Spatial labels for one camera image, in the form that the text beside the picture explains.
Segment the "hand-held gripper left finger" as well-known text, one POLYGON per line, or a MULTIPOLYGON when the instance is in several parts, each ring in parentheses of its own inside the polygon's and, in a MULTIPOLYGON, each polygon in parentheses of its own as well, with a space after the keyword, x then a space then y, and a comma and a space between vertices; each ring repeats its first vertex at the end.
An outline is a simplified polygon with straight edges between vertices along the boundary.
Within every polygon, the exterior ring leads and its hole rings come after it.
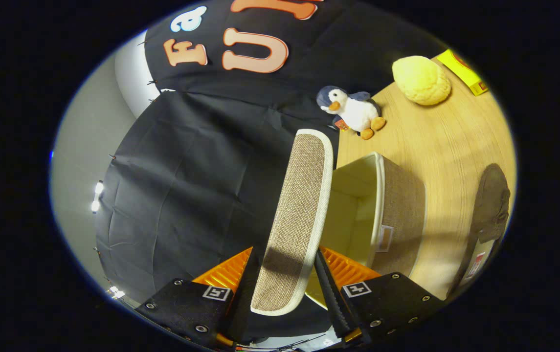
POLYGON ((136 308, 166 332, 205 350, 235 350, 247 342, 258 272, 248 248, 194 279, 174 278, 136 308))

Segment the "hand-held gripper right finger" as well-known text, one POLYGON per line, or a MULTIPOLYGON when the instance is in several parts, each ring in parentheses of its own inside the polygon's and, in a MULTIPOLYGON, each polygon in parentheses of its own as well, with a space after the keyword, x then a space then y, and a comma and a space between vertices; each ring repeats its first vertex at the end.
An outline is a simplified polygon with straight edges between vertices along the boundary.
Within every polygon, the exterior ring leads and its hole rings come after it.
POLYGON ((321 246, 318 282, 342 346, 382 345, 445 307, 445 301, 400 272, 379 274, 321 246))

